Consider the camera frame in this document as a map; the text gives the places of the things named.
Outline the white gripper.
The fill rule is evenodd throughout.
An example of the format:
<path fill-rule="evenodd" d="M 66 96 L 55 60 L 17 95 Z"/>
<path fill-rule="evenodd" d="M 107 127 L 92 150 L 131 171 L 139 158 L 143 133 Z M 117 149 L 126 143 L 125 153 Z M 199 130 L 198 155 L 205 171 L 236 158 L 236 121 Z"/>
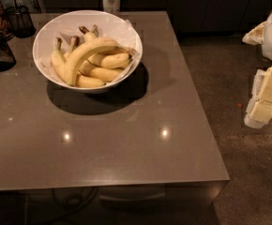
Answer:
<path fill-rule="evenodd" d="M 249 45 L 260 45 L 263 57 L 272 60 L 272 13 L 243 36 Z M 253 80 L 251 99 L 246 109 L 244 123 L 250 128 L 262 128 L 272 119 L 272 66 L 258 69 Z"/>

